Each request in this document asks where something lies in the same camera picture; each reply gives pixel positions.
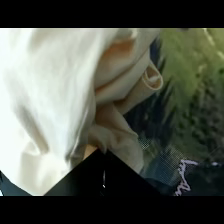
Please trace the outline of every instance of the black object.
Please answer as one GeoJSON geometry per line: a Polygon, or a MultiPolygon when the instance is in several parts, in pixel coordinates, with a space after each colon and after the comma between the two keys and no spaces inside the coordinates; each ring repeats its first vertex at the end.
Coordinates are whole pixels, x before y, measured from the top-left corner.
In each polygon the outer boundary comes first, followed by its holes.
{"type": "MultiPolygon", "coordinates": [[[[3,174],[0,189],[4,196],[29,196],[3,174]]],[[[45,196],[159,196],[137,173],[113,155],[96,150],[45,196]]]]}

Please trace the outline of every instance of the crumpled fabric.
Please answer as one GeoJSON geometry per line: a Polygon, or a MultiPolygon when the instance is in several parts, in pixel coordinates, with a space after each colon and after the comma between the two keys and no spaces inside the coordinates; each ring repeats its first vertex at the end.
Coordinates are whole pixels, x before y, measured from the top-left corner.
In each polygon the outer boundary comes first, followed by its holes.
{"type": "Polygon", "coordinates": [[[136,172],[138,136],[123,114],[162,87],[155,28],[0,29],[0,170],[44,195],[84,158],[111,150],[136,172]]]}

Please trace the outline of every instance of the cream fabric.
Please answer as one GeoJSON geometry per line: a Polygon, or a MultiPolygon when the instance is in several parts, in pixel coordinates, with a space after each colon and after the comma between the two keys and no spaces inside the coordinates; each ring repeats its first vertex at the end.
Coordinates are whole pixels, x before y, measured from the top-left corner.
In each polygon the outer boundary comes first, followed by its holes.
{"type": "Polygon", "coordinates": [[[141,170],[137,134],[122,114],[162,86],[148,51],[158,32],[0,29],[0,170],[11,182],[44,195],[87,144],[141,170]]]}

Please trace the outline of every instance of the white cloth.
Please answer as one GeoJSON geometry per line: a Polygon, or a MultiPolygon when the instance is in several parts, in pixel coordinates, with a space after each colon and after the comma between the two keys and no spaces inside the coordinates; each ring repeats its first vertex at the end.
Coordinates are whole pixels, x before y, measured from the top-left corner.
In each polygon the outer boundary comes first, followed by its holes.
{"type": "Polygon", "coordinates": [[[0,170],[7,178],[44,195],[82,161],[87,144],[111,149],[139,172],[142,151],[122,114],[162,86],[148,52],[158,31],[0,29],[0,170]]]}

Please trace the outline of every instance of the white garment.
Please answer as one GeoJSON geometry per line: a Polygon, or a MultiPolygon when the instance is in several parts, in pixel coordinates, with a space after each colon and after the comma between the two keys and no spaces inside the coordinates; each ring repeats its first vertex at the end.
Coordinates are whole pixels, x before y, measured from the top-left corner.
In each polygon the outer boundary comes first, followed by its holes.
{"type": "Polygon", "coordinates": [[[139,172],[142,151],[122,114],[162,86],[148,52],[158,31],[0,29],[0,170],[7,178],[44,195],[82,161],[87,144],[111,149],[139,172]],[[148,66],[154,74],[143,75],[148,66]]]}

